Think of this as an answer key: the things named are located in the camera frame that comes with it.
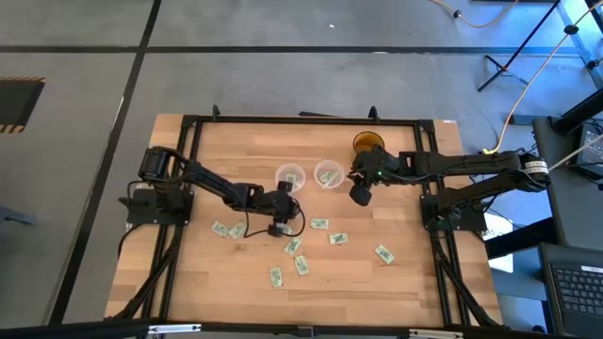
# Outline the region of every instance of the banknote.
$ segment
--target banknote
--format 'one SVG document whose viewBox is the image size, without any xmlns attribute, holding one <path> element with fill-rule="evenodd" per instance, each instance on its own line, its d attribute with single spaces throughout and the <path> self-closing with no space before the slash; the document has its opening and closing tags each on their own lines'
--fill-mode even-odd
<svg viewBox="0 0 603 339">
<path fill-rule="evenodd" d="M 224 226 L 221 222 L 217 220 L 214 221 L 214 224 L 211 226 L 211 230 L 221 237 L 225 237 L 226 235 L 228 235 L 229 231 L 228 227 Z"/>
<path fill-rule="evenodd" d="M 312 220 L 310 221 L 310 227 L 319 230 L 328 230 L 329 220 L 324 218 L 312 218 Z"/>
<path fill-rule="evenodd" d="M 286 244 L 285 252 L 290 256 L 293 256 L 293 254 L 295 254 L 295 251 L 298 250 L 301 244 L 302 239 L 299 237 L 294 237 L 293 239 L 291 239 L 291 241 L 289 241 L 288 244 Z"/>
<path fill-rule="evenodd" d="M 270 269 L 270 281 L 272 282 L 272 287 L 283 287 L 283 271 L 280 267 L 272 267 Z"/>
<path fill-rule="evenodd" d="M 331 245 L 345 244 L 348 242 L 348 234 L 329 234 L 329 243 Z"/>
<path fill-rule="evenodd" d="M 241 236 L 243 236 L 245 234 L 245 222 L 243 221 L 239 221 L 235 227 L 233 227 L 232 229 L 230 229 L 230 231 L 228 232 L 228 234 L 233 237 L 234 240 L 239 239 Z"/>
<path fill-rule="evenodd" d="M 383 245 L 379 245 L 377 249 L 375 249 L 375 253 L 377 253 L 386 264 L 391 264 L 394 261 L 394 254 L 387 250 Z"/>
<path fill-rule="evenodd" d="M 295 257 L 295 268 L 298 270 L 298 274 L 300 275 L 310 273 L 310 268 L 308 268 L 308 263 L 305 261 L 305 257 L 303 257 L 303 255 Z"/>
<path fill-rule="evenodd" d="M 283 231 L 284 234 L 293 234 L 293 228 L 287 224 L 278 223 L 277 226 Z"/>
<path fill-rule="evenodd" d="M 318 177 L 318 179 L 323 185 L 330 185 L 335 180 L 335 178 L 337 178 L 337 172 L 330 170 L 320 174 L 320 176 Z"/>
<path fill-rule="evenodd" d="M 296 174 L 289 173 L 285 176 L 285 181 L 295 184 L 295 181 L 297 180 L 297 178 L 298 178 L 298 176 Z"/>
</svg>

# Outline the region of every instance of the table leg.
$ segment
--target table leg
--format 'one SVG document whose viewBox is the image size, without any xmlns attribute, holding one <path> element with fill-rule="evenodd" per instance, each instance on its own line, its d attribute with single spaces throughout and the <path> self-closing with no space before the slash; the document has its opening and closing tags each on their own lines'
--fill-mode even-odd
<svg viewBox="0 0 603 339">
<path fill-rule="evenodd" d="M 505 235 L 485 241 L 488 259 L 495 259 L 519 250 L 535 247 L 541 242 L 557 243 L 553 218 L 546 218 Z"/>
</svg>

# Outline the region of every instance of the metal bracket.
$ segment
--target metal bracket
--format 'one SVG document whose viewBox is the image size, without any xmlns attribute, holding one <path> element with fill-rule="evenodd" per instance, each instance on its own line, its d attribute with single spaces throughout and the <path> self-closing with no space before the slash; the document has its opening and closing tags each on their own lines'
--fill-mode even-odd
<svg viewBox="0 0 603 339">
<path fill-rule="evenodd" d="M 197 123 L 197 116 L 186 115 L 182 118 L 182 127 L 190 128 Z"/>
<path fill-rule="evenodd" d="M 213 122 L 218 120 L 218 115 L 221 115 L 217 105 L 214 105 L 211 109 L 211 120 Z"/>
<path fill-rule="evenodd" d="M 422 195 L 421 216 L 423 217 L 423 227 L 428 231 L 477 231 L 483 232 L 488 228 L 486 226 L 483 213 L 473 209 L 470 203 L 464 208 L 460 208 L 460 216 L 457 218 L 448 218 L 448 222 L 443 222 L 438 217 L 438 197 L 433 195 Z"/>
<path fill-rule="evenodd" d="M 372 106 L 368 111 L 368 118 L 373 119 L 373 122 L 379 123 L 381 119 L 379 118 L 379 114 L 377 113 L 377 107 Z"/>
<path fill-rule="evenodd" d="M 432 330 L 413 330 L 410 329 L 410 334 L 408 336 L 412 339 L 463 339 L 463 334 L 461 332 L 451 332 L 451 331 L 432 331 Z"/>
<path fill-rule="evenodd" d="M 201 324 L 153 325 L 149 326 L 148 334 L 188 333 L 194 331 L 201 331 Z"/>
<path fill-rule="evenodd" d="M 312 326 L 298 326 L 297 336 L 302 338 L 313 338 L 314 328 Z"/>
<path fill-rule="evenodd" d="M 435 133 L 435 125 L 433 120 L 418 120 L 418 125 L 427 133 Z"/>
<path fill-rule="evenodd" d="M 190 221 L 194 191 L 182 190 L 184 208 L 182 212 L 174 214 L 163 211 L 157 207 L 157 192 L 154 189 L 139 188 L 134 191 L 131 201 L 120 198 L 124 205 L 130 205 L 127 222 L 132 224 L 158 224 L 158 225 L 187 225 Z"/>
</svg>

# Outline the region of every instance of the plastic cup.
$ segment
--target plastic cup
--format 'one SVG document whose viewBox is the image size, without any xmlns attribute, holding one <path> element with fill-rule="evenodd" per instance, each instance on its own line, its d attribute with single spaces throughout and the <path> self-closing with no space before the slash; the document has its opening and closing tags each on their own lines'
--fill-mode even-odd
<svg viewBox="0 0 603 339">
<path fill-rule="evenodd" d="M 383 138 L 377 133 L 370 131 L 360 132 L 352 142 L 352 146 L 356 153 L 370 152 L 375 144 L 380 145 L 385 149 Z"/>
<path fill-rule="evenodd" d="M 284 164 L 276 170 L 274 181 L 276 185 L 279 185 L 280 181 L 293 183 L 293 189 L 291 189 L 291 193 L 293 193 L 300 190 L 305 184 L 305 172 L 300 165 Z"/>
<path fill-rule="evenodd" d="M 314 167 L 314 180 L 324 189 L 335 188 L 346 177 L 346 172 L 338 162 L 333 160 L 324 160 Z"/>
</svg>

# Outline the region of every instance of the orange cup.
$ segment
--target orange cup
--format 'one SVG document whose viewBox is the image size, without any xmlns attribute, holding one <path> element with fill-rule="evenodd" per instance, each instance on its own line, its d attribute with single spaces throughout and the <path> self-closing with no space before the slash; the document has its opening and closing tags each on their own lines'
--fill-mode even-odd
<svg viewBox="0 0 603 339">
<path fill-rule="evenodd" d="M 361 152 L 369 152 L 373 149 L 373 145 L 380 145 L 385 148 L 383 138 L 375 132 L 365 131 L 360 132 L 352 142 L 356 154 Z"/>
</svg>

